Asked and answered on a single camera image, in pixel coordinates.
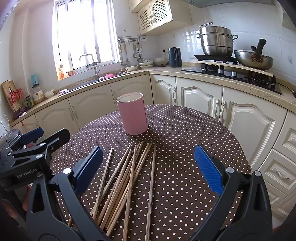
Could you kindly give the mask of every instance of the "cutting board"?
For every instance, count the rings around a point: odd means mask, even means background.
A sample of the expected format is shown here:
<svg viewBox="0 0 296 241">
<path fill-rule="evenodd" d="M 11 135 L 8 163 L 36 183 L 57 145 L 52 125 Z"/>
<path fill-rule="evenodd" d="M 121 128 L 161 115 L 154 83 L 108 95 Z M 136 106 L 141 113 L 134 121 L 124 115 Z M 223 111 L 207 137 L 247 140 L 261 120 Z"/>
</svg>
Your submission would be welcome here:
<svg viewBox="0 0 296 241">
<path fill-rule="evenodd" d="M 8 103 L 9 103 L 9 105 L 10 105 L 10 108 L 11 108 L 14 112 L 18 111 L 19 107 L 22 106 L 22 101 L 19 100 L 19 101 L 17 101 L 16 103 L 12 103 L 12 102 L 11 102 L 10 95 L 9 95 L 9 88 L 10 88 L 12 91 L 17 92 L 17 89 L 16 89 L 16 87 L 15 87 L 15 84 L 14 84 L 13 80 L 7 80 L 7 81 L 3 82 L 1 85 L 2 85 L 2 89 L 3 89 L 3 91 L 4 91 L 4 94 L 5 94 L 5 96 L 6 96 L 6 99 L 8 100 Z"/>
</svg>

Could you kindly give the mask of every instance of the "pink cup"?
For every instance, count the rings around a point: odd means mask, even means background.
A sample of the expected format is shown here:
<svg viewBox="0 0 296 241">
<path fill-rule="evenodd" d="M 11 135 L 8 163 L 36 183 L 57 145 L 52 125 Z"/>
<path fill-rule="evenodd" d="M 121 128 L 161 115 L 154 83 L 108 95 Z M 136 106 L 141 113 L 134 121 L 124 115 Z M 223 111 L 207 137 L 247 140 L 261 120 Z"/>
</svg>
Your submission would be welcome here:
<svg viewBox="0 0 296 241">
<path fill-rule="evenodd" d="M 124 131 L 139 135 L 148 129 L 148 119 L 142 93 L 129 93 L 117 98 Z"/>
</svg>

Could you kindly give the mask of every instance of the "round table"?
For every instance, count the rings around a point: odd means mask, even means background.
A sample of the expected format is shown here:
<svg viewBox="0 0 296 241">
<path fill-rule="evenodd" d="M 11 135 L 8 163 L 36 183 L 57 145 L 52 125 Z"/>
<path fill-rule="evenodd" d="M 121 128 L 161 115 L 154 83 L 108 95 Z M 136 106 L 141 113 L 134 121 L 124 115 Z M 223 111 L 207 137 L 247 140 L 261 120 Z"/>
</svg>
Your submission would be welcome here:
<svg viewBox="0 0 296 241">
<path fill-rule="evenodd" d="M 109 151 L 114 148 L 107 180 L 114 172 L 130 142 L 144 141 L 157 145 L 150 240 L 188 240 L 201 225 L 217 200 L 194 160 L 194 149 L 202 144 L 208 153 L 225 166 L 249 174 L 251 167 L 234 135 L 216 119 L 186 107 L 173 105 L 147 105 L 149 129 L 141 135 L 130 136 L 122 127 L 118 111 L 107 114 L 76 132 L 57 154 L 52 169 L 54 173 L 73 167 L 85 158 L 95 146 L 104 151 L 104 160 L 88 190 L 81 196 L 90 212 L 96 200 L 100 180 Z M 153 156 L 153 146 L 133 187 L 129 220 L 129 239 L 145 240 L 148 191 Z M 238 192 L 232 209 L 224 222 L 231 223 L 241 193 Z M 58 203 L 69 219 L 69 212 L 60 193 Z M 121 213 L 110 238 L 120 241 L 123 233 L 124 211 Z"/>
</svg>

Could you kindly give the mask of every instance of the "jar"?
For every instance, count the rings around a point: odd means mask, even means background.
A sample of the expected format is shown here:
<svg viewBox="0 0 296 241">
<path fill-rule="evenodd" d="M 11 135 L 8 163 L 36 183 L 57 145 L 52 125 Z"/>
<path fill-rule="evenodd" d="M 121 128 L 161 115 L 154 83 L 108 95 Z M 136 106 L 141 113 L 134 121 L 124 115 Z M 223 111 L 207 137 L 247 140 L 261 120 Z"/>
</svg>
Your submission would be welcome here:
<svg viewBox="0 0 296 241">
<path fill-rule="evenodd" d="M 33 98 L 34 98 L 34 102 L 35 104 L 40 103 L 41 101 L 44 101 L 45 96 L 43 94 L 42 89 L 39 87 L 39 84 L 35 84 L 33 86 Z"/>
</svg>

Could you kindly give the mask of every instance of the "pot handle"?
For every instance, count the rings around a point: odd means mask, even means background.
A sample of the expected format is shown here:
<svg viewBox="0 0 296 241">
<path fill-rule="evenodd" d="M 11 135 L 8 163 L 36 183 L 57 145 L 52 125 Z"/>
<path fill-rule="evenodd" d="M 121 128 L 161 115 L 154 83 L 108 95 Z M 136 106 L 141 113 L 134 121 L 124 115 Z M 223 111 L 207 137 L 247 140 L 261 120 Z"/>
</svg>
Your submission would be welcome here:
<svg viewBox="0 0 296 241">
<path fill-rule="evenodd" d="M 200 28 L 205 27 L 205 26 L 208 26 L 208 25 L 211 25 L 211 24 L 213 24 L 213 23 L 212 23 L 212 22 L 210 22 L 210 23 L 205 23 L 205 24 L 203 24 L 203 25 L 200 25 Z"/>
<path fill-rule="evenodd" d="M 233 41 L 233 40 L 236 40 L 236 39 L 238 39 L 238 38 L 239 38 L 239 36 L 235 34 L 235 35 L 229 36 L 229 37 L 228 37 L 228 41 L 229 41 L 230 39 L 232 39 L 232 41 Z"/>
</svg>

